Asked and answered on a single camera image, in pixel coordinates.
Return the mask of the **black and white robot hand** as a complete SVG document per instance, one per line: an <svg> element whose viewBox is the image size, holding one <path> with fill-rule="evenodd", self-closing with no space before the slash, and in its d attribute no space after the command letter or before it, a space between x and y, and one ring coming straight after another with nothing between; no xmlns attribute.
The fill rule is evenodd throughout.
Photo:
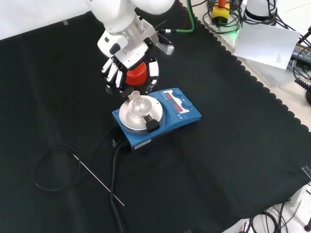
<svg viewBox="0 0 311 233"><path fill-rule="evenodd" d="M111 50L116 50L114 54L105 47L106 41L99 40L97 45L100 51L108 58L103 65L101 74L104 78L105 91L108 94L122 94L127 88L150 93L159 78L159 64L154 56L155 48L153 42L147 38L139 43L135 48L126 50L119 43L111 46ZM128 71L132 71L144 63L146 66L145 79L141 84L129 84Z"/></svg>

